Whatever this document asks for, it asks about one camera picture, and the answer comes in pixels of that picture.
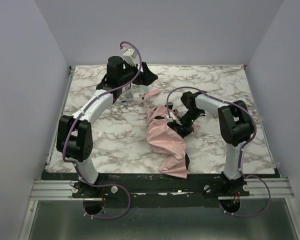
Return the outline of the pink folding umbrella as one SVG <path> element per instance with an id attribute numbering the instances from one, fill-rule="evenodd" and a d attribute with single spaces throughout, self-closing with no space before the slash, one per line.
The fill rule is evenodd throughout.
<path id="1" fill-rule="evenodd" d="M 174 131 L 174 122 L 165 119 L 167 113 L 180 116 L 174 104 L 159 104 L 156 107 L 148 107 L 147 99 L 160 94 L 159 89 L 152 90 L 144 96 L 144 107 L 146 110 L 146 141 L 153 152 L 164 154 L 165 159 L 159 171 L 168 176 L 186 179 L 188 176 L 189 157 L 186 153 L 187 144 L 184 137 Z"/>

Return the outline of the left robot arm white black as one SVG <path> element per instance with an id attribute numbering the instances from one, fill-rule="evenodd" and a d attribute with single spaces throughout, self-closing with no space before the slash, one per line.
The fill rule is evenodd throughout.
<path id="1" fill-rule="evenodd" d="M 116 102 L 125 86 L 149 86 L 157 79 L 158 76 L 151 72 L 146 62 L 131 65 L 120 56 L 111 56 L 106 74 L 96 86 L 93 97 L 73 115 L 60 117 L 56 149 L 66 163 L 73 164 L 81 182 L 92 186 L 99 176 L 91 159 L 94 123 Z"/>

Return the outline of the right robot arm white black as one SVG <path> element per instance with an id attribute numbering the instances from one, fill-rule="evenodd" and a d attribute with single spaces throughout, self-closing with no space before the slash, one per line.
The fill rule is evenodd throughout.
<path id="1" fill-rule="evenodd" d="M 242 157 L 244 147 L 256 136 L 256 121 L 248 112 L 244 101 L 230 102 L 208 95 L 206 92 L 182 94 L 181 102 L 187 112 L 168 125 L 182 138 L 195 130 L 194 121 L 207 112 L 216 115 L 222 139 L 226 142 L 225 166 L 222 184 L 234 188 L 244 180 Z"/>

